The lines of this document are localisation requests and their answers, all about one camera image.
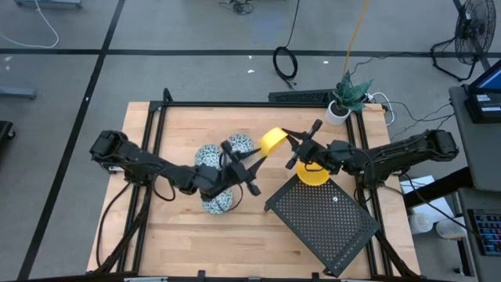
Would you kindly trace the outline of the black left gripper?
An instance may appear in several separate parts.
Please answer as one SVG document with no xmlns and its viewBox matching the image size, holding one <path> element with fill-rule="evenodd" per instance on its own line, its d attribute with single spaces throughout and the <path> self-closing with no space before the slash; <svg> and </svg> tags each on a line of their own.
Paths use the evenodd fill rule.
<svg viewBox="0 0 501 282">
<path fill-rule="evenodd" d="M 245 183 L 253 196 L 261 194 L 259 188 L 253 184 L 256 179 L 259 168 L 265 162 L 267 157 L 257 160 L 249 168 L 245 168 L 242 160 L 256 154 L 261 149 L 254 149 L 247 152 L 236 150 L 231 152 L 229 141 L 221 143 L 222 156 L 229 158 L 229 163 L 223 164 L 220 170 L 205 165 L 197 168 L 197 179 L 201 180 L 198 184 L 198 190 L 202 196 L 218 196 L 224 190 Z"/>
</svg>

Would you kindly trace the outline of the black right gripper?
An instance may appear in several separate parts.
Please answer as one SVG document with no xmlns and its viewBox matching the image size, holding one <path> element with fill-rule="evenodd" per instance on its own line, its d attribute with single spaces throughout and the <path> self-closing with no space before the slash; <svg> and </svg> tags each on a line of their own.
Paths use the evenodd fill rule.
<svg viewBox="0 0 501 282">
<path fill-rule="evenodd" d="M 294 153 L 293 157 L 286 164 L 287 169 L 292 169 L 297 161 L 301 161 L 307 164 L 315 162 L 328 172 L 340 171 L 341 167 L 348 160 L 348 143 L 334 140 L 331 144 L 324 146 L 316 142 L 313 136 L 322 124 L 321 120 L 315 120 L 309 132 L 295 132 L 283 128 L 283 131 L 288 135 L 287 140 Z"/>
</svg>

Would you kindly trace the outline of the patterned teal ceramic bowl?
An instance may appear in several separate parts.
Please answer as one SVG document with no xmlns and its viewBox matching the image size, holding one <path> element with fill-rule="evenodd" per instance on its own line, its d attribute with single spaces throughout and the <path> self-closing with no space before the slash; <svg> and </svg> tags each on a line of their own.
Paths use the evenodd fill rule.
<svg viewBox="0 0 501 282">
<path fill-rule="evenodd" d="M 208 167 L 221 169 L 220 165 L 221 148 L 214 144 L 203 145 L 194 157 L 195 165 L 206 165 Z"/>
<path fill-rule="evenodd" d="M 224 190 L 218 196 L 210 200 L 201 201 L 203 209 L 213 215 L 220 215 L 228 212 L 233 204 L 233 193 L 231 189 Z"/>
<path fill-rule="evenodd" d="M 244 134 L 234 134 L 228 138 L 231 146 L 231 152 L 236 153 L 248 153 L 254 150 L 253 140 Z"/>
</svg>

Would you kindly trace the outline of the yellow plastic mini bowl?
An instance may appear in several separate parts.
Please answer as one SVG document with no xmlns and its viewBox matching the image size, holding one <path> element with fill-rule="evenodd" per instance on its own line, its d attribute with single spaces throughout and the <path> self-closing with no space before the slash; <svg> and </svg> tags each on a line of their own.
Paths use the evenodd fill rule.
<svg viewBox="0 0 501 282">
<path fill-rule="evenodd" d="M 315 162 L 311 164 L 299 162 L 296 173 L 298 178 L 309 186 L 320 186 L 330 178 L 329 172 Z"/>
<path fill-rule="evenodd" d="M 287 133 L 276 127 L 266 132 L 259 141 L 260 152 L 263 157 L 274 153 L 287 140 Z"/>
</svg>

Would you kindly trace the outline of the white plant pot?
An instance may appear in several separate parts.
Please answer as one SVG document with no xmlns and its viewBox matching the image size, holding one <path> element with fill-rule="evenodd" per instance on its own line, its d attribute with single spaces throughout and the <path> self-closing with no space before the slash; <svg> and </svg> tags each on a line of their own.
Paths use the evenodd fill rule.
<svg viewBox="0 0 501 282">
<path fill-rule="evenodd" d="M 336 100 L 329 103 L 326 108 L 325 120 L 331 125 L 342 125 L 346 122 L 351 110 L 340 106 Z"/>
</svg>

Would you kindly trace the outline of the black power strip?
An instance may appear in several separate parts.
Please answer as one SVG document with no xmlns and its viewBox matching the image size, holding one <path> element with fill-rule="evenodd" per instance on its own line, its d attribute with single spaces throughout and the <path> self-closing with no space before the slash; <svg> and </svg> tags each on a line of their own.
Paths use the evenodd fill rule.
<svg viewBox="0 0 501 282">
<path fill-rule="evenodd" d="M 321 103 L 329 102 L 332 89 L 318 89 L 305 91 L 270 92 L 269 102 L 277 103 Z"/>
</svg>

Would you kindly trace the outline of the green leafy plant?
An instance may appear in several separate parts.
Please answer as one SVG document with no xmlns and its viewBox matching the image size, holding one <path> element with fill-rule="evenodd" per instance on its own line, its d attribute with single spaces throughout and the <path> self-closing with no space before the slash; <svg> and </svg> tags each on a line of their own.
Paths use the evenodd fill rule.
<svg viewBox="0 0 501 282">
<path fill-rule="evenodd" d="M 373 79 L 370 79 L 358 85 L 353 85 L 351 75 L 347 71 L 333 90 L 333 99 L 337 107 L 343 110 L 361 112 L 365 107 L 363 100 L 366 98 L 366 94 L 372 83 Z"/>
</svg>

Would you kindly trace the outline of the black perforated metal shelf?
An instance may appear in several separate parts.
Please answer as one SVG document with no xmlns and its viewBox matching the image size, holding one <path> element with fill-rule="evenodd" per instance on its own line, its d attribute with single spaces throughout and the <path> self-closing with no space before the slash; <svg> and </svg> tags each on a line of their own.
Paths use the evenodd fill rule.
<svg viewBox="0 0 501 282">
<path fill-rule="evenodd" d="M 380 224 L 331 177 L 320 186 L 303 183 L 297 173 L 266 202 L 294 235 L 339 277 L 380 230 Z"/>
</svg>

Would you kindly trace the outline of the white paper roll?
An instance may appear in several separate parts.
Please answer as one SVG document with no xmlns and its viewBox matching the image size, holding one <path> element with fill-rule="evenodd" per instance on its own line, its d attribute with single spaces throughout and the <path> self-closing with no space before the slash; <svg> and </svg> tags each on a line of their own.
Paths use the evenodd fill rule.
<svg viewBox="0 0 501 282">
<path fill-rule="evenodd" d="M 467 231 L 451 219 L 442 220 L 435 225 L 436 232 L 441 238 L 459 240 L 467 236 Z"/>
<path fill-rule="evenodd" d="M 427 233 L 433 228 L 431 218 L 424 213 L 412 214 L 408 217 L 408 220 L 412 235 Z"/>
</svg>

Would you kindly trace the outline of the grey desk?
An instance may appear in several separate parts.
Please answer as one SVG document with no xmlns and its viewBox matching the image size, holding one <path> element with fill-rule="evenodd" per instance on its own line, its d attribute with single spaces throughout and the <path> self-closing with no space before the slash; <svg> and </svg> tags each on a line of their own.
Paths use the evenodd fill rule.
<svg viewBox="0 0 501 282">
<path fill-rule="evenodd" d="M 451 87 L 449 96 L 475 188 L 501 192 L 501 123 L 473 123 L 464 88 Z"/>
</svg>

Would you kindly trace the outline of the black desktop device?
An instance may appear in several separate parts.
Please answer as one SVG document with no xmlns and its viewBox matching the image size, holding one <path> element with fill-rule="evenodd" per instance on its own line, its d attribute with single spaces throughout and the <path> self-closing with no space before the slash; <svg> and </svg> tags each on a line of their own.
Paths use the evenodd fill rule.
<svg viewBox="0 0 501 282">
<path fill-rule="evenodd" d="M 501 93 L 470 94 L 464 104 L 473 123 L 501 123 Z"/>
</svg>

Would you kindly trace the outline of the computer monitor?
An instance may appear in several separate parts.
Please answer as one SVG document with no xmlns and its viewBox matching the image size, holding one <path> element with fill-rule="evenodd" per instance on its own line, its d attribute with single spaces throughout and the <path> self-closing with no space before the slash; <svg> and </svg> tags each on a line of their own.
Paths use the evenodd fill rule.
<svg viewBox="0 0 501 282">
<path fill-rule="evenodd" d="M 501 59 L 468 86 L 470 92 L 501 93 Z"/>
</svg>

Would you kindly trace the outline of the black floor fan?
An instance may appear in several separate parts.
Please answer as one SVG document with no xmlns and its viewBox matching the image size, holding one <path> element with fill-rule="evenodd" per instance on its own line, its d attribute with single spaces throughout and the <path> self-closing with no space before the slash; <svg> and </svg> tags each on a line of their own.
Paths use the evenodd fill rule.
<svg viewBox="0 0 501 282">
<path fill-rule="evenodd" d="M 432 65 L 457 81 L 466 81 L 471 78 L 478 63 L 482 65 L 488 63 L 487 54 L 496 32 L 496 4 L 494 0 L 464 0 L 464 2 L 452 0 L 452 2 L 458 13 L 454 35 L 449 40 L 431 46 Z M 458 61 L 470 66 L 465 78 L 438 64 L 436 48 L 443 45 L 446 49 L 452 43 Z"/>
</svg>

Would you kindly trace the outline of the backlit computer keyboard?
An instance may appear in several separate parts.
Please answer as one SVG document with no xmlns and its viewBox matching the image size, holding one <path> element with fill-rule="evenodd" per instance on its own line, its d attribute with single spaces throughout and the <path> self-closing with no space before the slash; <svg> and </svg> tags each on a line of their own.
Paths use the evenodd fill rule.
<svg viewBox="0 0 501 282">
<path fill-rule="evenodd" d="M 468 209 L 478 248 L 484 256 L 501 256 L 501 209 Z"/>
</svg>

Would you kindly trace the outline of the grey furniture foot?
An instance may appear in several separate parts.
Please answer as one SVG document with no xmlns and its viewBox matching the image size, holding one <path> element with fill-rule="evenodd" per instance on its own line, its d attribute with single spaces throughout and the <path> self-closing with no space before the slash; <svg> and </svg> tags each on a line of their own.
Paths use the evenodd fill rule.
<svg viewBox="0 0 501 282">
<path fill-rule="evenodd" d="M 0 86 L 0 97 L 36 99 L 37 92 L 35 89 L 13 88 L 13 87 Z"/>
</svg>

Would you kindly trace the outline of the grey cart base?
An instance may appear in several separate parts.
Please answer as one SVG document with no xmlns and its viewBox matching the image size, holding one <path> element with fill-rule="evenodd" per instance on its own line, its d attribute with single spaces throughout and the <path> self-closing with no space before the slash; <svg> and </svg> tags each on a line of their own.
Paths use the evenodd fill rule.
<svg viewBox="0 0 501 282">
<path fill-rule="evenodd" d="M 82 0 L 13 0 L 18 6 L 24 4 L 34 5 L 72 5 L 77 9 L 82 8 Z"/>
</svg>

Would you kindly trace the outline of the black aluminium table frame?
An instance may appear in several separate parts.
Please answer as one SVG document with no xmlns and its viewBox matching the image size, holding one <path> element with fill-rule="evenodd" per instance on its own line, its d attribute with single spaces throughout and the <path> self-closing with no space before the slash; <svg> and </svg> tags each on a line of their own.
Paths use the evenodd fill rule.
<svg viewBox="0 0 501 282">
<path fill-rule="evenodd" d="M 267 102 L 172 102 L 166 109 L 161 133 L 160 156 L 179 165 L 193 165 L 194 154 L 208 143 L 220 143 L 236 133 L 250 136 L 254 143 L 270 129 L 284 127 L 304 131 L 314 120 L 323 119 L 319 105 Z M 150 102 L 130 102 L 121 131 L 141 144 Z M 363 112 L 369 146 L 389 143 L 381 106 Z M 256 185 L 261 195 L 254 197 L 244 186 L 243 201 L 224 215 L 203 210 L 200 195 L 176 192 L 165 202 L 153 195 L 146 223 L 139 275 L 196 277 L 205 270 L 206 279 L 261 278 L 333 280 L 322 273 L 325 266 L 279 220 L 272 210 L 264 212 L 269 199 L 294 172 L 284 166 L 290 149 L 281 146 L 258 172 Z M 101 244 L 101 262 L 112 252 L 124 232 L 133 188 L 117 199 L 106 217 Z M 380 207 L 388 240 L 411 270 L 419 273 L 403 199 L 383 188 Z"/>
</svg>

